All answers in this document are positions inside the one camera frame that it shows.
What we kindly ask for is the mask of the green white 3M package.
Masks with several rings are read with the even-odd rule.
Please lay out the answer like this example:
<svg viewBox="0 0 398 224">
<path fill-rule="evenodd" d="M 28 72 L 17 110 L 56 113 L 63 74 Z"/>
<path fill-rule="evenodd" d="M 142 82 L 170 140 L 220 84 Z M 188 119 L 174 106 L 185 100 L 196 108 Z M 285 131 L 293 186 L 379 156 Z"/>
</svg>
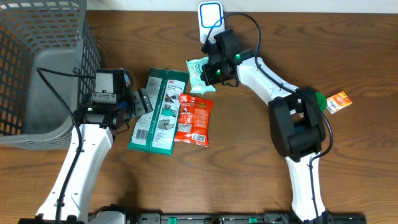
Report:
<svg viewBox="0 0 398 224">
<path fill-rule="evenodd" d="M 170 156 L 177 132 L 179 98 L 187 88 L 189 74 L 151 68 L 146 92 L 153 111 L 141 116 L 134 127 L 128 149 Z"/>
</svg>

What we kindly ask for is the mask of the teal wipes pack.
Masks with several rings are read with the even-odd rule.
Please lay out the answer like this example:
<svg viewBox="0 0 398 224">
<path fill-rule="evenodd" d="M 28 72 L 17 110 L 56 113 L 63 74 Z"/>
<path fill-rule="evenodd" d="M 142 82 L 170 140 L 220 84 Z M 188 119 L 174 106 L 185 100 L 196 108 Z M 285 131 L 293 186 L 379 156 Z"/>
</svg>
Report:
<svg viewBox="0 0 398 224">
<path fill-rule="evenodd" d="M 191 94 L 202 94 L 206 92 L 215 92 L 216 88 L 213 85 L 207 86 L 200 78 L 203 69 L 202 66 L 208 63 L 208 57 L 200 59 L 187 60 L 187 68 L 190 76 Z"/>
</svg>

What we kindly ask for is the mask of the red snack bag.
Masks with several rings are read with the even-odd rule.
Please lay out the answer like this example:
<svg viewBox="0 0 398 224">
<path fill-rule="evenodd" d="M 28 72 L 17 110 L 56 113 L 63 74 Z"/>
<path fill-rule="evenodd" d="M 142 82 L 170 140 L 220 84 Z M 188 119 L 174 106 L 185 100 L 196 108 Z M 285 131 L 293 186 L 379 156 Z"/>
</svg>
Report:
<svg viewBox="0 0 398 224">
<path fill-rule="evenodd" d="M 181 94 L 179 102 L 181 109 L 174 141 L 208 147 L 208 127 L 213 102 L 188 94 Z"/>
</svg>

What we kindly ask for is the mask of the green lid jar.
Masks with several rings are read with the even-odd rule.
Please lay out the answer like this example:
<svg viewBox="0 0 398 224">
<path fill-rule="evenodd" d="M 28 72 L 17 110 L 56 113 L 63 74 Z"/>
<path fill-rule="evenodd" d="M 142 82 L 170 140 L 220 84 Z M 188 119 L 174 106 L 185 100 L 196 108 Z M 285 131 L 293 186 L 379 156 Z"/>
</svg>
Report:
<svg viewBox="0 0 398 224">
<path fill-rule="evenodd" d="M 321 94 L 320 92 L 316 92 L 315 93 L 317 101 L 318 101 L 318 105 L 319 105 L 319 109 L 324 112 L 326 110 L 327 107 L 327 100 L 326 97 Z"/>
</svg>

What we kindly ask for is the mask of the small orange box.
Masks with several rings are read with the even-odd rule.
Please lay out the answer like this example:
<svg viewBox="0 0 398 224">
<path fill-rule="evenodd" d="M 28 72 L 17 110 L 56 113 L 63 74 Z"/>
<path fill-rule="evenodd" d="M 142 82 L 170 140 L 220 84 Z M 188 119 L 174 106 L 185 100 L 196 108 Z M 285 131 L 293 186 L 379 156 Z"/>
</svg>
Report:
<svg viewBox="0 0 398 224">
<path fill-rule="evenodd" d="M 353 103 L 344 91 L 341 91 L 339 93 L 336 93 L 328 97 L 326 99 L 326 102 L 327 102 L 327 109 L 331 114 L 334 114 L 339 110 L 342 110 L 343 108 L 350 106 Z"/>
</svg>

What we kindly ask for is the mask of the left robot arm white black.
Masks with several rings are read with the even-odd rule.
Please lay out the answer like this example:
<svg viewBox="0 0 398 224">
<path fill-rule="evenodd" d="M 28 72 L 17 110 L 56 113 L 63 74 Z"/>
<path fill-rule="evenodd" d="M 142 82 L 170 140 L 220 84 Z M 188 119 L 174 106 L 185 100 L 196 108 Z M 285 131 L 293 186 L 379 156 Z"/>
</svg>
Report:
<svg viewBox="0 0 398 224">
<path fill-rule="evenodd" d="M 117 130 L 152 112 L 146 89 L 124 95 L 94 92 L 74 112 L 76 126 L 60 173 L 33 218 L 19 223 L 126 223 L 124 211 L 105 210 L 90 216 L 93 189 Z"/>
</svg>

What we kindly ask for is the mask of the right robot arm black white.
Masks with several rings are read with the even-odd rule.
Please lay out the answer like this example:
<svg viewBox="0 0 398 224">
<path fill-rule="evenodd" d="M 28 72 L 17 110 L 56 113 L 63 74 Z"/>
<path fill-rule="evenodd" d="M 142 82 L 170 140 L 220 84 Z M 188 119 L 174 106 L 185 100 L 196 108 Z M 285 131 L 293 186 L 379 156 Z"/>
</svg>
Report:
<svg viewBox="0 0 398 224">
<path fill-rule="evenodd" d="M 332 131 L 315 91 L 286 82 L 257 53 L 240 50 L 237 44 L 206 41 L 201 51 L 208 56 L 201 75 L 207 85 L 225 85 L 234 78 L 267 105 L 272 143 L 289 169 L 294 217 L 299 223 L 321 223 L 326 208 L 318 160 L 322 142 Z"/>
</svg>

